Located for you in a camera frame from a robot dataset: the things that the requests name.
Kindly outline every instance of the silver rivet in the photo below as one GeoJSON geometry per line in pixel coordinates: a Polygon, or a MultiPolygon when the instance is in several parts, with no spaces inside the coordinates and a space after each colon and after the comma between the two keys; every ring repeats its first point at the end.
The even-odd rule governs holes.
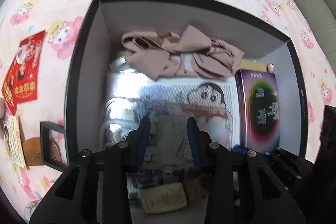
{"type": "Polygon", "coordinates": [[[247,152],[247,155],[251,158],[254,158],[256,155],[257,155],[257,152],[256,151],[253,151],[253,150],[249,150],[247,152]]]}
{"type": "Polygon", "coordinates": [[[119,143],[118,143],[118,146],[119,146],[120,148],[126,148],[126,147],[128,146],[128,142],[126,142],[126,141],[119,142],[119,143]]]}
{"type": "Polygon", "coordinates": [[[83,158],[86,158],[89,154],[90,154],[90,150],[88,150],[88,149],[84,149],[84,150],[81,151],[81,156],[83,158]]]}
{"type": "Polygon", "coordinates": [[[219,144],[216,142],[211,142],[209,143],[209,147],[212,149],[217,149],[219,147],[219,144]]]}

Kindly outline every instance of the purple box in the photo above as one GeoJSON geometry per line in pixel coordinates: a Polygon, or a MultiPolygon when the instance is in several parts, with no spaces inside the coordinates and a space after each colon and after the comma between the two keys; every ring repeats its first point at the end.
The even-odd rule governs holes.
{"type": "Polygon", "coordinates": [[[236,74],[240,145],[264,153],[279,146],[279,104],[275,75],[241,69],[236,74]]]}

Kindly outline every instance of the red booklet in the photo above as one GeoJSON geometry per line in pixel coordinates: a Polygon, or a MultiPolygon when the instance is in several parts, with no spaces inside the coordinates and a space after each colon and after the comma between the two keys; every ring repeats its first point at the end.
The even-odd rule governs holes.
{"type": "Polygon", "coordinates": [[[37,73],[45,30],[22,40],[2,87],[14,115],[16,105],[37,99],[37,73]]]}

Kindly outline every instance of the black frame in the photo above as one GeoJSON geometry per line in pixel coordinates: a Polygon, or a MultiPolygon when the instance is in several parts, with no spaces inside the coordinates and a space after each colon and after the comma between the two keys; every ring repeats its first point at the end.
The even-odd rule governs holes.
{"type": "Polygon", "coordinates": [[[305,82],[303,80],[303,73],[301,70],[298,55],[295,51],[293,42],[284,33],[280,32],[275,27],[269,25],[263,20],[255,17],[243,10],[233,6],[221,3],[216,0],[92,0],[92,3],[85,15],[83,24],[77,37],[77,42],[73,49],[73,54],[70,62],[68,80],[66,86],[66,95],[64,102],[64,127],[65,127],[65,144],[68,163],[70,164],[78,155],[77,145],[77,97],[78,97],[78,82],[82,58],[86,46],[87,37],[90,31],[91,24],[95,17],[99,3],[113,2],[113,1],[155,1],[163,3],[172,3],[187,5],[191,7],[210,10],[216,13],[227,15],[250,25],[253,25],[266,33],[278,38],[287,43],[289,52],[291,54],[295,74],[298,82],[301,103],[301,145],[299,156],[305,157],[307,139],[308,139],[308,114],[307,114],[307,98],[305,90],[305,82]]]}

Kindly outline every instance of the red card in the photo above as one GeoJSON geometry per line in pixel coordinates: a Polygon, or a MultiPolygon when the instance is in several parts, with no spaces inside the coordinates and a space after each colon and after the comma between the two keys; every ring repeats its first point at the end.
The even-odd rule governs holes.
{"type": "Polygon", "coordinates": [[[16,104],[37,99],[37,73],[45,30],[22,40],[2,87],[6,103],[15,114],[16,104]]]}

